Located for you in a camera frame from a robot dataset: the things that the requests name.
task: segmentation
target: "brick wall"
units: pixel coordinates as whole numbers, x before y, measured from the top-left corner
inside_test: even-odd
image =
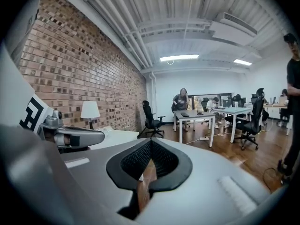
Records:
[[[19,69],[63,122],[88,128],[83,101],[97,101],[94,127],[140,131],[146,80],[128,58],[67,0],[41,0]]]

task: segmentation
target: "window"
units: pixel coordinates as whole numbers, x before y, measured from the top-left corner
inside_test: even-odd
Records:
[[[212,100],[214,97],[219,98],[218,106],[222,106],[222,100],[227,99],[227,97],[231,95],[232,93],[189,95],[188,97],[190,99],[190,103],[187,109],[197,109],[203,111],[203,107],[201,105],[203,98],[208,98],[209,100]]]

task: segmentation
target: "computer monitor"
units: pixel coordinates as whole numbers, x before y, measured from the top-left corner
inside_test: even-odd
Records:
[[[230,107],[231,100],[223,100],[223,107]]]

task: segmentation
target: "white lamp shade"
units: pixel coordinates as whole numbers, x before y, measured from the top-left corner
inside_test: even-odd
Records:
[[[100,117],[97,102],[84,101],[81,110],[81,118],[98,118]]]

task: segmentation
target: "cable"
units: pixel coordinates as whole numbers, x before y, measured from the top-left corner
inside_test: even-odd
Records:
[[[271,129],[272,129],[272,127],[273,127],[273,121],[274,121],[274,118],[272,118],[272,124],[271,124],[271,127],[270,127],[269,130],[262,130],[262,131],[263,131],[263,132],[269,132],[269,131],[271,131]]]
[[[197,142],[198,140],[200,140],[200,138],[199,138],[199,139],[197,139],[197,140],[195,140],[195,141],[188,142],[188,143],[186,143],[186,144],[189,144],[189,143],[194,143],[194,142]]]
[[[216,135],[214,135],[214,136],[220,136],[220,134],[230,134],[230,135],[231,135],[231,133],[218,133],[218,134],[216,134]],[[186,143],[186,144],[194,143],[194,142],[197,142],[197,141],[199,141],[199,140],[200,140],[200,138],[198,138],[198,139],[195,140],[195,141],[188,142],[188,143]]]
[[[266,170],[264,170],[263,175],[262,175],[262,180],[263,180],[264,184],[267,186],[267,188],[268,188],[268,189],[270,190],[270,192],[272,193],[271,188],[268,186],[268,184],[266,183],[266,181],[265,181],[265,179],[264,179],[264,175],[265,175],[266,171],[268,171],[268,170],[274,170],[276,173],[277,173],[277,171],[276,171],[275,168],[269,167],[269,168],[267,168]]]

